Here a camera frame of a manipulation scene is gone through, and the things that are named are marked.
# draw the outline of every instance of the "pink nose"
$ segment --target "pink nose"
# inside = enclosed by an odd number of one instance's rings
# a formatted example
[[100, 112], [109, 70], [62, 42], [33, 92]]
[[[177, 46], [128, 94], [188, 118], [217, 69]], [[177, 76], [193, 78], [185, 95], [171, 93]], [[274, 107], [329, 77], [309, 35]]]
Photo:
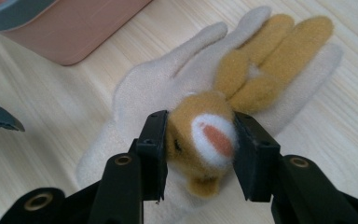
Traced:
[[200, 127], [215, 150], [226, 157], [232, 157], [234, 148], [229, 138], [212, 125], [201, 123]]

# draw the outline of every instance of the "gray tape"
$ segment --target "gray tape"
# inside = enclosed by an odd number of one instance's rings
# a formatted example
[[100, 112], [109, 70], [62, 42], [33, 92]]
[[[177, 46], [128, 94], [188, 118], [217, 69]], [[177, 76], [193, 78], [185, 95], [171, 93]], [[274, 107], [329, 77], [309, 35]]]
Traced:
[[6, 0], [0, 4], [0, 31], [21, 26], [31, 21], [55, 0]]

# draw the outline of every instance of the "screw hole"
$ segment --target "screw hole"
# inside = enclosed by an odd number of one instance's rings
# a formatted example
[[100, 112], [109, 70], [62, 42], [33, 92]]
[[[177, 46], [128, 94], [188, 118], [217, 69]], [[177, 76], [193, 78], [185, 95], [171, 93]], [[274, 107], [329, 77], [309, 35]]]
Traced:
[[290, 159], [290, 162], [293, 165], [300, 167], [300, 168], [307, 168], [310, 166], [310, 164], [307, 161], [305, 161], [301, 158], [298, 158], [298, 157], [293, 157], [292, 159]]
[[46, 207], [52, 200], [53, 195], [50, 192], [40, 193], [28, 200], [24, 205], [24, 209], [33, 212]]
[[117, 165], [127, 165], [132, 161], [132, 158], [129, 156], [122, 156], [117, 159], [115, 159], [115, 164]]

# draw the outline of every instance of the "light wood surface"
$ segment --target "light wood surface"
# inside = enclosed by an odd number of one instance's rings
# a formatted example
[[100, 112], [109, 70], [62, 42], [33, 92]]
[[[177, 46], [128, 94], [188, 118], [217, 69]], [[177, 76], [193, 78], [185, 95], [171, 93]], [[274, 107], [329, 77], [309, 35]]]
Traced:
[[[332, 79], [276, 138], [282, 154], [315, 161], [334, 185], [358, 198], [358, 1], [155, 0], [86, 60], [52, 63], [0, 36], [0, 106], [26, 132], [0, 129], [0, 217], [26, 192], [40, 187], [77, 189], [82, 153], [109, 117], [112, 92], [137, 63], [152, 60], [208, 24], [232, 29], [250, 8], [268, 5], [296, 21], [326, 15], [336, 26], [330, 42], [344, 58]], [[230, 198], [230, 204], [219, 198]], [[273, 223], [268, 203], [249, 203], [241, 189], [217, 200], [185, 223]]]

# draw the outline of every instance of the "tan plush bunny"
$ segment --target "tan plush bunny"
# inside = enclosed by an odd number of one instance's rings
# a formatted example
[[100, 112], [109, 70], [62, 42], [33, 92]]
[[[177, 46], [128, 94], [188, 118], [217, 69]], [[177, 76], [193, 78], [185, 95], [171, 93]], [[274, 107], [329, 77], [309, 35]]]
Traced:
[[186, 177], [187, 190], [214, 196], [237, 148], [234, 111], [266, 109], [317, 54], [333, 31], [326, 17], [294, 26], [271, 17], [242, 47], [221, 61], [213, 89], [187, 96], [169, 115], [167, 161]]

